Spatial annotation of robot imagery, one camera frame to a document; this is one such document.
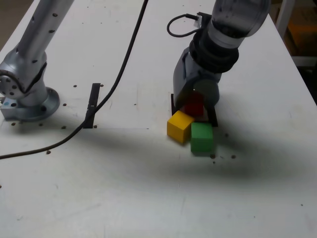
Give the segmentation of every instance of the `wooden block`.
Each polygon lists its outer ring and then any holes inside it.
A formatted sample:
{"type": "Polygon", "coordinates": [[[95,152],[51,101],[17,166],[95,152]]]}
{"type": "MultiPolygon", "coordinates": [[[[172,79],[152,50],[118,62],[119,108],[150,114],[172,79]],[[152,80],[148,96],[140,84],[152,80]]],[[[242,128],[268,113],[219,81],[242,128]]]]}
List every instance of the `wooden block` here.
{"type": "Polygon", "coordinates": [[[204,97],[197,91],[193,91],[184,106],[184,112],[192,117],[204,115],[204,97]]]}
{"type": "Polygon", "coordinates": [[[211,152],[213,147],[212,125],[195,122],[191,124],[191,151],[211,152]]]}
{"type": "Polygon", "coordinates": [[[167,135],[179,143],[185,143],[190,138],[191,123],[194,118],[177,111],[167,122],[167,135]]]}

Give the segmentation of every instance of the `black cable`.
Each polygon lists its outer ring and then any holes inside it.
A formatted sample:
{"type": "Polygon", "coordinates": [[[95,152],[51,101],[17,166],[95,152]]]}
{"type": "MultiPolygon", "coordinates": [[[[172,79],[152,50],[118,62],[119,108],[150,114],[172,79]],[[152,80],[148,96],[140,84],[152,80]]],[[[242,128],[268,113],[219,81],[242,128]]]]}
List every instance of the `black cable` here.
{"type": "Polygon", "coordinates": [[[172,24],[174,21],[176,21],[177,19],[180,19],[180,18],[183,18],[183,17],[190,18],[190,19],[193,19],[193,20],[195,20],[195,21],[197,21],[197,20],[199,19],[198,16],[194,16],[194,15],[191,15],[191,14],[180,15],[180,16],[177,16],[177,17],[171,19],[170,22],[169,22],[168,25],[167,25],[167,32],[169,33],[169,35],[171,35],[171,36],[173,36],[173,37],[177,37],[177,38],[182,38],[182,37],[190,36],[190,35],[192,35],[192,34],[194,34],[194,33],[196,33],[196,32],[198,32],[198,31],[201,30],[201,28],[198,28],[198,29],[196,29],[196,30],[193,30],[193,31],[188,32],[188,33],[183,34],[183,35],[176,35],[176,34],[174,34],[174,33],[171,33],[171,31],[170,31],[170,29],[169,29],[170,26],[171,26],[171,24],[172,24]]]}
{"type": "Polygon", "coordinates": [[[127,50],[127,53],[124,57],[124,60],[123,60],[123,63],[122,63],[122,66],[121,66],[121,69],[120,69],[120,72],[117,76],[117,79],[115,80],[112,88],[110,89],[109,93],[106,95],[106,97],[100,102],[100,104],[96,107],[96,109],[89,115],[89,117],[87,117],[83,123],[80,124],[79,127],[77,127],[69,136],[67,136],[65,139],[61,140],[60,142],[54,144],[54,145],[50,145],[50,146],[47,146],[47,147],[44,147],[44,148],[41,148],[41,149],[37,149],[37,150],[30,150],[30,151],[25,151],[25,152],[19,152],[19,153],[14,153],[14,154],[8,154],[8,155],[2,155],[0,156],[0,160],[3,160],[3,159],[7,159],[7,158],[12,158],[12,157],[18,157],[18,156],[24,156],[24,155],[33,155],[33,154],[37,154],[37,153],[41,153],[41,152],[45,152],[45,151],[48,151],[48,150],[51,150],[51,149],[54,149],[64,143],[66,143],[67,141],[69,141],[71,138],[73,138],[83,127],[84,125],[90,120],[90,118],[95,115],[99,110],[100,108],[108,101],[108,99],[111,97],[111,95],[113,94],[113,92],[115,91],[116,87],[118,86],[120,80],[121,80],[121,77],[123,75],[123,72],[125,70],[125,67],[128,63],[128,60],[129,60],[129,57],[130,57],[130,54],[131,54],[131,51],[132,51],[132,48],[133,48],[133,44],[135,42],[135,39],[137,37],[137,34],[138,34],[138,31],[139,31],[139,28],[141,26],[141,22],[142,22],[142,19],[143,19],[143,16],[144,16],[144,13],[145,13],[145,9],[147,7],[147,4],[148,4],[148,1],[149,0],[144,0],[143,2],[143,5],[142,5],[142,8],[141,8],[141,12],[139,14],[139,18],[138,18],[138,21],[137,21],[137,24],[134,28],[134,31],[133,31],[133,34],[132,34],[132,38],[131,38],[131,41],[130,41],[130,44],[129,44],[129,47],[128,47],[128,50],[127,50]]]}

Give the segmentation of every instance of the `green cube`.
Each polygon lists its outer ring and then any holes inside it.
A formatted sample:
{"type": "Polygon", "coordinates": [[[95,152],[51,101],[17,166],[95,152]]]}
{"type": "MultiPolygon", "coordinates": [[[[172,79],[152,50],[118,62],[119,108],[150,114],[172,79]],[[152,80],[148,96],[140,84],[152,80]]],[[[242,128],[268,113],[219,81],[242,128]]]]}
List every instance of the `green cube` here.
{"type": "Polygon", "coordinates": [[[192,123],[190,148],[192,152],[211,152],[213,146],[212,125],[208,123],[192,123]]]}

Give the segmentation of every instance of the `floor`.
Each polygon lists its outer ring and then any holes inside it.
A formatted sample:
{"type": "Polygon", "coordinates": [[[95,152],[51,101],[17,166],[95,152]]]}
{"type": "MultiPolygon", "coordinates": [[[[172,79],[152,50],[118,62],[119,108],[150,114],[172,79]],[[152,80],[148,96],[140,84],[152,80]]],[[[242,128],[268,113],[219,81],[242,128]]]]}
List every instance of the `floor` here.
{"type": "Polygon", "coordinates": [[[32,2],[33,0],[0,0],[0,51],[32,2]]]}

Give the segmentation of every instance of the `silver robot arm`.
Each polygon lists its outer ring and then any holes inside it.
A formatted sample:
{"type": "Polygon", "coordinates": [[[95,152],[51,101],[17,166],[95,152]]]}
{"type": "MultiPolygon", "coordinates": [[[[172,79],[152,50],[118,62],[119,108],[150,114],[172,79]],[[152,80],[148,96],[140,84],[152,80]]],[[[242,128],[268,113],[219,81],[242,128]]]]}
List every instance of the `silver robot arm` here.
{"type": "Polygon", "coordinates": [[[46,88],[45,49],[74,0],[41,0],[19,44],[0,64],[1,112],[6,120],[36,121],[59,107],[56,91],[46,88]]]}
{"type": "Polygon", "coordinates": [[[219,101],[218,83],[239,58],[238,47],[267,17],[270,0],[217,0],[211,20],[198,31],[174,71],[174,105],[180,109],[193,90],[204,95],[205,108],[219,101]]]}

